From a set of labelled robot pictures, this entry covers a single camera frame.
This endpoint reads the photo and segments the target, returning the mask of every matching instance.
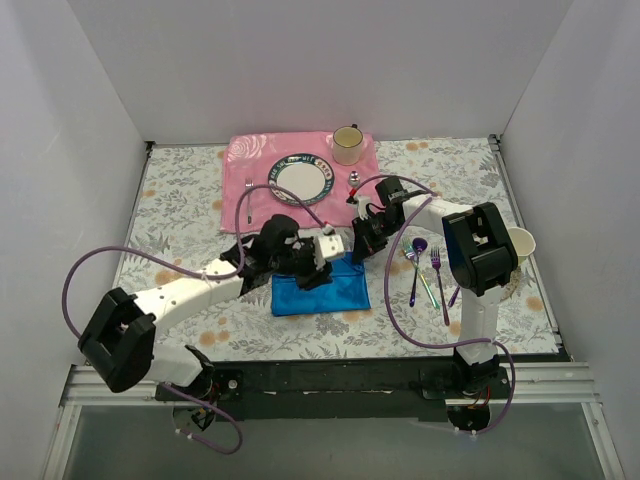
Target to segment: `blue cloth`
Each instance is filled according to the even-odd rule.
[[[271,312],[276,317],[305,313],[368,310],[369,292],[364,265],[351,263],[351,252],[331,262],[333,282],[313,290],[300,290],[294,277],[274,275],[271,287]]]

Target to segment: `grey leaf pattern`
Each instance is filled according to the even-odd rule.
[[[153,149],[129,246],[190,269],[202,267],[231,247],[233,235],[220,232],[224,148]],[[494,202],[505,223],[515,225],[499,166],[486,139],[376,142],[376,151],[381,172],[414,178],[453,202]],[[338,232],[346,245],[353,245],[350,229],[340,228]],[[430,245],[441,247],[443,284],[449,298],[455,282],[447,266],[444,240],[414,227],[407,230],[407,235],[425,237]],[[389,247],[365,263],[371,310],[273,317],[269,284],[239,300],[210,306],[170,329],[158,341],[176,346],[197,345],[214,361],[450,354],[446,350],[415,347],[394,330],[382,298],[388,255]],[[435,272],[426,263],[424,274],[435,287]],[[505,293],[510,295],[501,304],[498,339],[514,353],[556,352],[537,278],[529,262],[520,270],[517,283],[507,287],[509,291]],[[392,311],[401,327],[421,342],[455,341],[460,333],[460,300],[451,309],[451,326],[447,328],[420,286],[416,306],[409,307],[412,267],[400,252],[394,255],[390,273]],[[118,283],[133,293],[176,278],[178,275],[172,271],[127,255]]]

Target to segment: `plate with dark rim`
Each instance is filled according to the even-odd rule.
[[[331,165],[311,153],[296,153],[281,158],[271,167],[267,177],[269,185],[292,191],[305,205],[318,203],[329,195],[335,179]],[[282,203],[298,205],[298,202],[284,192],[271,190],[271,193]]]

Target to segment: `mug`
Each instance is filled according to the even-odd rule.
[[[357,163],[363,149],[364,135],[355,123],[333,132],[333,159],[340,165]]]
[[[522,265],[536,249],[536,241],[528,230],[520,227],[507,228],[507,233],[518,255],[518,265]]]

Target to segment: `wall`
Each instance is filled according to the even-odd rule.
[[[0,0],[0,478],[38,478],[75,339],[60,313],[72,262],[124,241],[144,144],[64,0]],[[82,327],[113,279],[72,286]]]
[[[145,140],[501,133],[571,0],[69,0]]]
[[[640,3],[574,2],[504,135],[563,338],[640,478]]]

